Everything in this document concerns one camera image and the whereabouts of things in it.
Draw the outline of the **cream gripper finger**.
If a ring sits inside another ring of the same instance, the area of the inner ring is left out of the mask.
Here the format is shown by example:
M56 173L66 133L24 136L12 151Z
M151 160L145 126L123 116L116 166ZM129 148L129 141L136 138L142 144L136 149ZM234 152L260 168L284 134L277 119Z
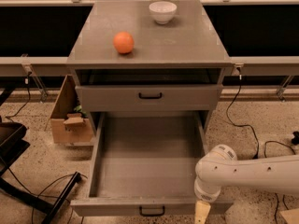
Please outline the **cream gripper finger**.
M194 224L205 224L211 205L203 201L197 201L195 204Z

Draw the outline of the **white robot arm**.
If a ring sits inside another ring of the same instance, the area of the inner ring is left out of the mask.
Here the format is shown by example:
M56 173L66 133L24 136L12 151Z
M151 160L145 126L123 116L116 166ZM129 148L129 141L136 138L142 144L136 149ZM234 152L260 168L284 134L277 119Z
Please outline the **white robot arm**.
M196 163L195 173L194 193L206 203L214 203L226 186L299 194L298 155L240 161L230 147L217 145Z

